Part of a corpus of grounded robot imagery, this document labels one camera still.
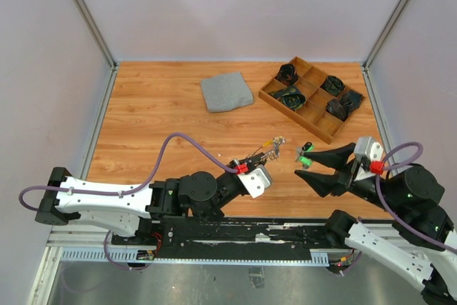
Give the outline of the green capped key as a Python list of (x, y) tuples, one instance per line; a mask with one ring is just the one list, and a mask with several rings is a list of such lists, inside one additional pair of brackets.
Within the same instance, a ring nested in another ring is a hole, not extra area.
[(296, 162), (301, 164), (303, 170), (307, 170), (312, 165), (312, 160), (304, 156), (305, 152), (301, 148), (302, 146), (296, 148)]

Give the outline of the black capped key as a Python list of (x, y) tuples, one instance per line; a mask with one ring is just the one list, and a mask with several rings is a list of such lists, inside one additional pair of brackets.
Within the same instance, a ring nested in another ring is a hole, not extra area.
[(302, 152), (307, 152), (307, 151), (311, 151), (312, 148), (313, 148), (313, 144), (309, 141), (309, 142), (306, 142), (306, 143), (302, 146), (301, 150), (302, 150)]

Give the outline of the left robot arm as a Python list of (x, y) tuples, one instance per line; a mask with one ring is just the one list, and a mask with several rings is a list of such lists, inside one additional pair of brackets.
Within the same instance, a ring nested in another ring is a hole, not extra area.
[(197, 171), (142, 186), (84, 181), (56, 167), (35, 220), (51, 226), (97, 226), (143, 245), (151, 240), (153, 227), (142, 219), (217, 220), (224, 217), (222, 208), (237, 196), (257, 198), (272, 185), (263, 163), (242, 164), (240, 169), (240, 174), (225, 171), (219, 177)]

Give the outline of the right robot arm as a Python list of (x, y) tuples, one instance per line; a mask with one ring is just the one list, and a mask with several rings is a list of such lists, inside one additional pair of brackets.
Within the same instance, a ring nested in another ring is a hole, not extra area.
[(456, 303), (456, 227), (441, 207), (444, 188), (416, 163), (422, 144), (412, 141), (385, 153), (371, 136), (328, 151), (302, 156), (334, 170), (297, 170), (319, 196), (353, 194), (389, 213), (399, 236), (421, 252), (410, 254), (372, 232), (361, 220), (335, 210), (323, 227), (324, 241), (370, 256), (402, 276), (427, 304)]

